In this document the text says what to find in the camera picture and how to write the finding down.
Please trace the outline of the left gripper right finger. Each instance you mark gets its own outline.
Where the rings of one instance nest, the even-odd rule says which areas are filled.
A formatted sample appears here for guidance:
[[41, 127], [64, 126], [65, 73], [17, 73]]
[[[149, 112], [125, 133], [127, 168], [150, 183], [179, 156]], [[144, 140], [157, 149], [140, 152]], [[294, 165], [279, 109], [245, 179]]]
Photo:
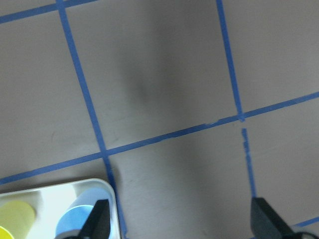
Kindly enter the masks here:
[[256, 239], [302, 239], [264, 198], [251, 199], [250, 227]]

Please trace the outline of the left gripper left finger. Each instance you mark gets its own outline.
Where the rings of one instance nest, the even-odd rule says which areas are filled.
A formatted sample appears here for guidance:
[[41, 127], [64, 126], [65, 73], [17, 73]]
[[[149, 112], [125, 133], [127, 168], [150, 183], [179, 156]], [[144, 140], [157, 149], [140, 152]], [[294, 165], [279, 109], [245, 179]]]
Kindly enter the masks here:
[[93, 207], [78, 239], [108, 239], [111, 233], [109, 200], [98, 200]]

